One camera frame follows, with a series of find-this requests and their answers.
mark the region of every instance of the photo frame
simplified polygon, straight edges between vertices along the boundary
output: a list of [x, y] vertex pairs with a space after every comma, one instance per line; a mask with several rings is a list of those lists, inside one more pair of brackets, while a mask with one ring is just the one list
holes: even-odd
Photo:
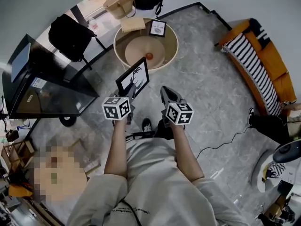
[[159, 20], [151, 21], [149, 35], [165, 37], [165, 32], [166, 32], [166, 22], [159, 21]]
[[122, 93], [131, 82], [136, 85], [136, 98], [144, 89], [144, 87], [150, 82], [145, 57], [141, 58], [116, 80], [119, 92]]

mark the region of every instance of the white wall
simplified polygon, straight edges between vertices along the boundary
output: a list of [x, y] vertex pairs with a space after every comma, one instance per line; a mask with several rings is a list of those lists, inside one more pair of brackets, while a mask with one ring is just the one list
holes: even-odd
[[[37, 38], [57, 16], [80, 1], [0, 0], [0, 62], [8, 61], [26, 33]], [[162, 14], [197, 1], [216, 10], [231, 25], [256, 18], [275, 43], [301, 101], [301, 0], [164, 0]]]

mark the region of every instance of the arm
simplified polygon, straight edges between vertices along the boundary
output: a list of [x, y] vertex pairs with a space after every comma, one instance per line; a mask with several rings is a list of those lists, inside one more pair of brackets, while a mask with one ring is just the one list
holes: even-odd
[[126, 149], [127, 118], [115, 121], [112, 143], [104, 174], [114, 174], [127, 178], [127, 149]]
[[204, 173], [191, 151], [183, 126], [170, 124], [174, 134], [175, 153], [179, 170], [190, 182], [203, 178]]
[[281, 103], [280, 107], [285, 110], [298, 111], [298, 110], [301, 110], [301, 103], [295, 103], [295, 104], [291, 104], [291, 105], [285, 105], [284, 103]]

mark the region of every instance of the black cable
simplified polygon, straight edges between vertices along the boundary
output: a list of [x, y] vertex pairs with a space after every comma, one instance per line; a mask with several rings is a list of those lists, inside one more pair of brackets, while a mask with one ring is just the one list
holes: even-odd
[[237, 132], [237, 133], [235, 133], [235, 135], [233, 136], [231, 142], [225, 142], [225, 143], [221, 144], [221, 145], [220, 145], [219, 147], [217, 147], [217, 148], [206, 147], [206, 148], [202, 149], [202, 150], [199, 152], [199, 154], [198, 154], [198, 156], [197, 156], [197, 159], [198, 159], [198, 157], [201, 155], [202, 151], [204, 151], [204, 150], [206, 150], [206, 149], [214, 149], [214, 150], [217, 150], [217, 149], [220, 148], [222, 145], [225, 145], [225, 144], [231, 144], [231, 143], [233, 142], [233, 140], [234, 140], [234, 137], [235, 137], [236, 135], [238, 135], [238, 134], [244, 134], [244, 133], [246, 132], [246, 130], [248, 130], [249, 128], [251, 128], [251, 126], [247, 127], [247, 128], [245, 129], [244, 132]]
[[127, 202], [124, 200], [124, 198], [121, 199], [120, 202], [123, 202], [126, 206], [128, 206], [128, 207], [130, 208], [130, 210], [133, 212], [133, 214], [134, 214], [134, 216], [135, 216], [135, 219], [136, 219], [136, 221], [137, 221], [138, 226], [142, 226], [141, 223], [140, 223], [140, 221], [139, 221], [139, 218], [137, 217], [137, 215], [136, 215], [134, 209], [132, 208], [132, 206], [131, 206], [129, 203], [127, 203]]

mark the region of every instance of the tiled floor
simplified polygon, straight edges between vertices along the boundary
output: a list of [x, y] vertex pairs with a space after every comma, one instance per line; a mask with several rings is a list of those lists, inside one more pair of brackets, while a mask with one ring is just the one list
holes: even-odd
[[[134, 101], [134, 121], [128, 132], [138, 132], [143, 118], [151, 118], [153, 124], [161, 119], [164, 108], [159, 97], [161, 86], [178, 91], [195, 109], [192, 123], [186, 133], [195, 155], [205, 147], [218, 147], [232, 140], [238, 131], [247, 127], [247, 112], [255, 106], [253, 97], [233, 63], [214, 44], [226, 32], [226, 28], [214, 15], [208, 15], [197, 7], [177, 12], [164, 19], [175, 30], [179, 39], [176, 60], [165, 69], [150, 75], [150, 83]], [[71, 128], [64, 127], [58, 119], [42, 119], [32, 134], [37, 147], [45, 145], [71, 145], [81, 138], [91, 160], [102, 164], [96, 174], [104, 169], [112, 135], [112, 124], [103, 116], [101, 103], [116, 89], [115, 80], [123, 73], [123, 67], [111, 50], [87, 70], [85, 76], [100, 97], [78, 118]], [[242, 211], [252, 225], [260, 225], [255, 216], [277, 196], [276, 190], [261, 194], [249, 183], [253, 167], [260, 155], [277, 143], [248, 129], [237, 135], [232, 144], [218, 150], [207, 149], [198, 158], [207, 177], [221, 171], [217, 183], [233, 200], [240, 198]], [[68, 218], [76, 199], [56, 204], [46, 203], [63, 222]]]

